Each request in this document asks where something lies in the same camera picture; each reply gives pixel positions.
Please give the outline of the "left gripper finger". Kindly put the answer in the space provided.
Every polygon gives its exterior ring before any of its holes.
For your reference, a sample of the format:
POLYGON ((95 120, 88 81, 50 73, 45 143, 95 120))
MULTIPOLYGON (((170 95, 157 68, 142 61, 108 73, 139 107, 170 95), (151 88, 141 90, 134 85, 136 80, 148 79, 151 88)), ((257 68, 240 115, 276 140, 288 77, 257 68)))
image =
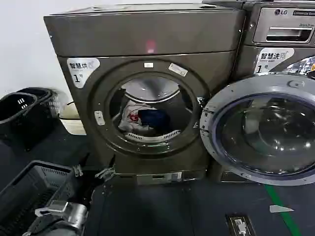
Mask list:
POLYGON ((85 167, 89 156, 90 156, 90 153, 88 152, 83 158, 81 158, 78 164, 72 166, 75 177, 83 176, 83 168, 85 167))
POLYGON ((98 179, 112 179, 116 174, 115 158, 116 156, 114 155, 113 158, 110 160, 109 166, 100 171, 99 173, 95 174, 94 177, 98 179))

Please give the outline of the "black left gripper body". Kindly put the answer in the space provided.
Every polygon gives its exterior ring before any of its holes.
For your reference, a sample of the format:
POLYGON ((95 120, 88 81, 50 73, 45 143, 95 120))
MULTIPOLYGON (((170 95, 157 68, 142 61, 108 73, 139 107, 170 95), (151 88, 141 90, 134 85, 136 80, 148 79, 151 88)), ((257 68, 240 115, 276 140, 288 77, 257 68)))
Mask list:
POLYGON ((74 194, 68 199, 68 201, 90 207, 92 194, 97 186, 98 179, 95 178, 94 175, 79 177, 79 186, 76 188, 74 194))

